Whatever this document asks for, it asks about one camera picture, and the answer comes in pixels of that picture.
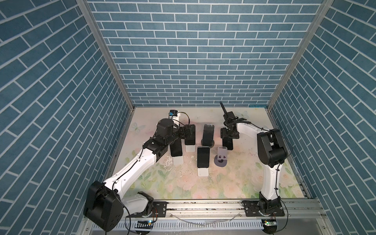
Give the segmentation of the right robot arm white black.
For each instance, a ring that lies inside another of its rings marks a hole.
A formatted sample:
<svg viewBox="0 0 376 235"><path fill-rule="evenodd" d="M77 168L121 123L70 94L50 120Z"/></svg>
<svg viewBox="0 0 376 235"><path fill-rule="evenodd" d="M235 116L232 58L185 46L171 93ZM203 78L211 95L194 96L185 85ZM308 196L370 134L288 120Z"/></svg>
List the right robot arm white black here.
<svg viewBox="0 0 376 235"><path fill-rule="evenodd" d="M239 139L240 134L256 138L257 153L263 163L263 183L259 193L258 210L264 216L275 215L283 210L279 196L280 170L288 156L284 138L279 129L266 129L237 117L233 112L224 112L224 128L220 130L222 143L226 147L233 144L233 139Z"/></svg>

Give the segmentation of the black phone cracked screen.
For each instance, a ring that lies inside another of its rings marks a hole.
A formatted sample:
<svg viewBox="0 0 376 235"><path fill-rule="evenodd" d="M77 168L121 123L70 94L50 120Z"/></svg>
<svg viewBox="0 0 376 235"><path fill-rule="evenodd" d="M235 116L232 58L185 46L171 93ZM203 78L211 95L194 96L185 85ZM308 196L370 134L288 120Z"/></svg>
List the black phone cracked screen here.
<svg viewBox="0 0 376 235"><path fill-rule="evenodd" d="M233 139L231 138L223 138L222 139L222 146L227 148L229 151L234 149L233 146Z"/></svg>

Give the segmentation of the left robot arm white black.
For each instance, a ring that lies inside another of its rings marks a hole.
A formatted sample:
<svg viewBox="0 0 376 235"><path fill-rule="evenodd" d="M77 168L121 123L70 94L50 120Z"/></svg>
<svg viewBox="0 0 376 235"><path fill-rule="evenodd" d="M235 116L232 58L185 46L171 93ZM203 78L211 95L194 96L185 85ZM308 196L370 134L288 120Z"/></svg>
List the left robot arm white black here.
<svg viewBox="0 0 376 235"><path fill-rule="evenodd" d="M153 197L144 192L131 197L125 197L125 194L148 168L166 154L170 145L181 144L183 139L195 139L195 125L181 126L178 120L172 118L160 120L156 132L143 144L135 158L112 177L89 186L84 216L109 232L121 221L124 212L128 215L151 215L154 212Z"/></svg>

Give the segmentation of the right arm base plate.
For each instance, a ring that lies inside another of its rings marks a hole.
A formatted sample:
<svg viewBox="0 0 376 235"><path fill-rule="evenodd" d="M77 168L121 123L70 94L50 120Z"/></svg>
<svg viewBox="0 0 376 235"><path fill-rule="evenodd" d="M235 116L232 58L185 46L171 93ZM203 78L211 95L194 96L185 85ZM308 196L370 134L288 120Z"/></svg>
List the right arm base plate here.
<svg viewBox="0 0 376 235"><path fill-rule="evenodd" d="M284 209L278 200L266 202L263 199L258 201L243 200L240 203L244 207L247 217L283 217L285 216Z"/></svg>

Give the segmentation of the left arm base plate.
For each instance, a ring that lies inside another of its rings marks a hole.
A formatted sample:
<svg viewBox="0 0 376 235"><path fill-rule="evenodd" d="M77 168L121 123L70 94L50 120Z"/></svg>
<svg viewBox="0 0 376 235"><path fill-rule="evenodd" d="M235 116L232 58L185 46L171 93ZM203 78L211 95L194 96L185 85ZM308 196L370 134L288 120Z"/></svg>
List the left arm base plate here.
<svg viewBox="0 0 376 235"><path fill-rule="evenodd" d="M166 211L167 211L167 205L168 203L166 201L154 201L153 202L153 210L157 210L158 218L160 217L166 217ZM143 212L137 212L130 215L130 217L134 218L152 218L152 212L149 212L147 214L144 214Z"/></svg>

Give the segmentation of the black phone teal edge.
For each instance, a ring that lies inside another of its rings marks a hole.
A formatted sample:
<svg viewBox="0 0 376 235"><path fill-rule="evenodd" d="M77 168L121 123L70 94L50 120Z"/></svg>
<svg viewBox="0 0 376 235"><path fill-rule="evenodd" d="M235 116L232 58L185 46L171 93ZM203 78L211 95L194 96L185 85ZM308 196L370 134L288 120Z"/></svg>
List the black phone teal edge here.
<svg viewBox="0 0 376 235"><path fill-rule="evenodd" d="M210 165L210 148L200 146L197 148L197 167L208 168Z"/></svg>

